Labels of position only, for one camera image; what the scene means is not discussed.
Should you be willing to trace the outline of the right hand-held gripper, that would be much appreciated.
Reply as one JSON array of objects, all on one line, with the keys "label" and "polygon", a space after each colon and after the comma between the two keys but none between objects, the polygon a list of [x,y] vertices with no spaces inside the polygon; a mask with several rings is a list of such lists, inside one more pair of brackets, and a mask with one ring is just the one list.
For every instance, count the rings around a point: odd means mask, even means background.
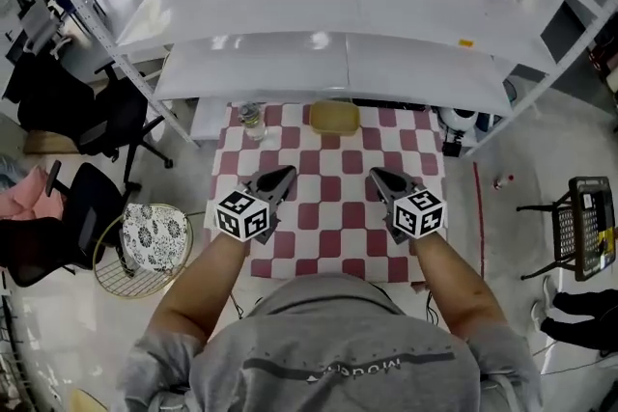
[{"label": "right hand-held gripper", "polygon": [[373,167],[369,177],[386,207],[385,227],[396,244],[422,238],[444,226],[445,202],[409,174]]}]

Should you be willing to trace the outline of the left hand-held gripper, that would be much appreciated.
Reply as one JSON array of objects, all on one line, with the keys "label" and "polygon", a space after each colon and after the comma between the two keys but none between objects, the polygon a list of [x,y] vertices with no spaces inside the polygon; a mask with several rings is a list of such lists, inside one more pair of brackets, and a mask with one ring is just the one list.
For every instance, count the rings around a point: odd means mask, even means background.
[{"label": "left hand-held gripper", "polygon": [[266,244],[279,223],[277,209],[287,200],[296,178],[293,165],[255,173],[216,201],[215,226],[238,241]]}]

